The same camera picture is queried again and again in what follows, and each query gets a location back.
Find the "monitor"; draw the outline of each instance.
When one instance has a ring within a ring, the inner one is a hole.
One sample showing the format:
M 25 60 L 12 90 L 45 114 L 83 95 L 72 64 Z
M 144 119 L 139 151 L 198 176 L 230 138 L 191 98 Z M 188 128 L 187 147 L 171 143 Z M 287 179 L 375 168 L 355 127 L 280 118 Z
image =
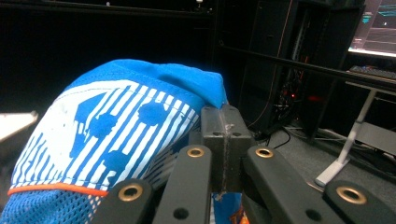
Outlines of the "monitor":
M 396 0 L 366 0 L 349 52 L 396 57 Z

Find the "blue cloth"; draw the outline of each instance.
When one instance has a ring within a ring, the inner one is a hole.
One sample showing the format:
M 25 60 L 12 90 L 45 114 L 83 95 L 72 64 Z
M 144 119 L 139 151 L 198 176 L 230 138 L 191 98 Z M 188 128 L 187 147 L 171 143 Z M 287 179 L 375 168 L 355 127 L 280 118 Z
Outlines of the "blue cloth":
M 91 220 L 118 182 L 166 178 L 159 169 L 165 166 L 153 163 L 168 160 L 156 156 L 175 159 L 199 126 L 202 107 L 225 103 L 220 74 L 181 64 L 116 60 L 91 70 L 61 93 L 35 128 L 16 163 L 0 222 Z

